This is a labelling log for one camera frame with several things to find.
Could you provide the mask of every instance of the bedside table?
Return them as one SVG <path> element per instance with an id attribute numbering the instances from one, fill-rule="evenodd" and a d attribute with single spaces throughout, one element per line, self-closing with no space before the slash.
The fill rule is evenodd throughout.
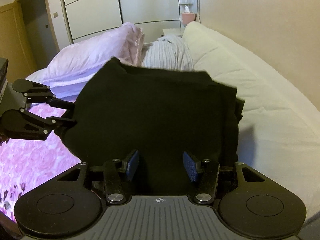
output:
<path id="1" fill-rule="evenodd" d="M 185 28 L 162 29 L 164 35 L 176 35 L 182 37 Z"/>

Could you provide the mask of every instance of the doorway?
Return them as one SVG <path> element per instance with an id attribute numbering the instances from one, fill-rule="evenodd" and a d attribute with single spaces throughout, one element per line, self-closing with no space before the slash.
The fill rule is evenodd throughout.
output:
<path id="1" fill-rule="evenodd" d="M 45 0 L 18 0 L 23 22 L 38 69 L 48 66 L 58 53 L 49 25 Z"/>

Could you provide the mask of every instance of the metal pin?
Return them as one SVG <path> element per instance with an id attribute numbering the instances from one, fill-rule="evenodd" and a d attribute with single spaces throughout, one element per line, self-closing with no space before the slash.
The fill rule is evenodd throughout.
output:
<path id="1" fill-rule="evenodd" d="M 212 197 L 211 197 L 211 195 L 209 195 L 207 193 L 201 193 L 196 196 L 196 199 L 201 202 L 205 202 L 205 201 L 209 201 L 210 199 L 212 199 Z"/>
<path id="2" fill-rule="evenodd" d="M 124 199 L 124 196 L 119 193 L 114 193 L 108 196 L 108 199 L 113 201 L 113 202 L 118 202 Z"/>

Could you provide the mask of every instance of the black garment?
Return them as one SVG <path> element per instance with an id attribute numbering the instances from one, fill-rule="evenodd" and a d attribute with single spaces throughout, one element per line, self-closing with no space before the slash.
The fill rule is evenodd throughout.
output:
<path id="1" fill-rule="evenodd" d="M 182 154 L 232 166 L 237 161 L 243 101 L 236 88 L 206 72 L 126 66 L 112 58 L 75 102 L 77 124 L 56 130 L 65 146 L 91 166 L 140 151 L 134 183 L 141 194 L 185 194 L 190 180 Z"/>

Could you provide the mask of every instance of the pink tissue box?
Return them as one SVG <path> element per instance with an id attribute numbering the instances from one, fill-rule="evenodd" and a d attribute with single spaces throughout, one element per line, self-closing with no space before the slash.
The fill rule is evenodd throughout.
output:
<path id="1" fill-rule="evenodd" d="M 187 25 L 190 22 L 193 22 L 196 18 L 195 13 L 182 13 L 182 23 Z"/>

